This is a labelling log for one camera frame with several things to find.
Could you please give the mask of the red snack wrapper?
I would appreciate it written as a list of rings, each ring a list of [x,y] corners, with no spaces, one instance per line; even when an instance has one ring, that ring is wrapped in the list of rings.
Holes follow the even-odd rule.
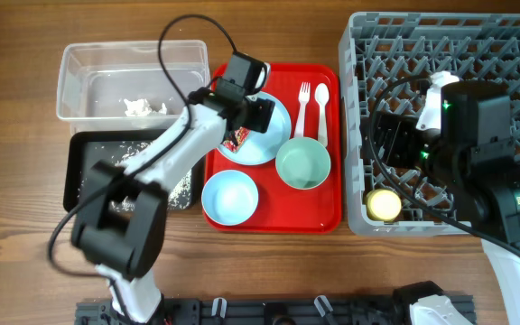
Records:
[[[244,127],[240,127],[235,131],[228,131],[222,145],[231,153],[237,153],[249,134],[250,131]]]

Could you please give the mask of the light blue plate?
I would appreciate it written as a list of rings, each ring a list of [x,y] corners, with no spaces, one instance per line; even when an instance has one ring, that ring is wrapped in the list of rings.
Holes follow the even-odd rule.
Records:
[[[263,134],[252,131],[236,153],[232,153],[221,144],[218,151],[233,163],[241,165],[267,163],[275,158],[279,148],[291,137],[292,121],[284,104],[265,92],[260,92],[258,97],[275,103],[269,127]]]

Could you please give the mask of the white plastic fork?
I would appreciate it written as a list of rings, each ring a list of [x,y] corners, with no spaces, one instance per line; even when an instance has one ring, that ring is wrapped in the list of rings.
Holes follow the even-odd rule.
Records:
[[[299,101],[299,113],[294,128],[294,137],[303,137],[304,126],[305,126],[305,114],[306,106],[310,101],[311,97],[311,84],[309,82],[303,82],[299,90],[298,101]]]

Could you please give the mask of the yellow plastic cup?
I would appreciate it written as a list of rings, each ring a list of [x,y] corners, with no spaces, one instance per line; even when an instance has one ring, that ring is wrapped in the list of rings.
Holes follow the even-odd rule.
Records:
[[[367,216],[376,221],[393,222],[402,210],[402,202],[391,190],[372,190],[366,195]]]

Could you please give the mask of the mint green bowl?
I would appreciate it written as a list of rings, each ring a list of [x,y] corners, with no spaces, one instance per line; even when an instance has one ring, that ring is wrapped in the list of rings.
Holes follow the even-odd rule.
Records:
[[[285,142],[275,157],[280,179],[296,190],[310,190],[327,180],[331,158],[327,149],[309,137],[294,137]]]

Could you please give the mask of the white plastic spoon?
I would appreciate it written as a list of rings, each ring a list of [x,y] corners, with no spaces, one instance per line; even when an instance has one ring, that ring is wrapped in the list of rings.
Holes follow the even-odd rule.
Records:
[[[329,89],[326,84],[320,83],[314,93],[315,100],[319,106],[319,125],[318,141],[324,146],[328,146],[328,131],[326,119],[326,106],[330,100]]]

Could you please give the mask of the light blue small bowl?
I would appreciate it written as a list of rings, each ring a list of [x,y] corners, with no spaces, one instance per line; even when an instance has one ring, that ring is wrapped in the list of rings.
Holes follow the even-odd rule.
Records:
[[[206,181],[201,203],[206,215],[221,226],[232,227],[248,221],[258,206],[255,182],[244,172],[225,170]]]

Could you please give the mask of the white napkin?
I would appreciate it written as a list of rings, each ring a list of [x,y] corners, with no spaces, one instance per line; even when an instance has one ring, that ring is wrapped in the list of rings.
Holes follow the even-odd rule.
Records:
[[[124,99],[126,106],[125,115],[130,117],[144,117],[144,116],[155,116],[155,115],[166,115],[167,107],[162,104],[160,108],[152,108],[147,99],[141,98],[137,100]]]

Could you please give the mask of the white rice pile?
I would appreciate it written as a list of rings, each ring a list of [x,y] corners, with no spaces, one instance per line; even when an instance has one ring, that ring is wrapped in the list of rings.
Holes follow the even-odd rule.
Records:
[[[86,173],[98,161],[104,160],[110,164],[118,165],[121,162],[139,154],[147,148],[151,141],[109,141],[89,142],[83,145],[82,164],[79,172],[80,184],[75,190],[76,201],[79,201],[88,177]],[[191,172],[178,182],[169,194],[168,209],[186,209],[192,202],[192,177]]]

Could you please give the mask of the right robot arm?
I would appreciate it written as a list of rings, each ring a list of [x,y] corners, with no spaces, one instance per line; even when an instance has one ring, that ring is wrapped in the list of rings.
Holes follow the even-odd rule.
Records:
[[[381,173],[417,169],[443,185],[463,225],[394,188],[439,220],[480,238],[501,289],[510,323],[520,324],[520,162],[510,133],[510,98],[503,86],[483,80],[431,82],[422,110],[436,123],[370,109],[367,142]]]

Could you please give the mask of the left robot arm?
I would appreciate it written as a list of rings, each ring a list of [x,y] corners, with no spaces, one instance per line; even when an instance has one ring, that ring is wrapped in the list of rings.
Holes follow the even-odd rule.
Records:
[[[191,92],[180,117],[140,153],[88,170],[69,213],[75,219],[71,244],[107,280],[112,307],[126,323],[147,324],[160,309],[152,268],[163,246],[170,192],[238,128],[267,131],[274,102],[257,95],[265,83],[265,75],[244,84],[221,76],[214,89]]]

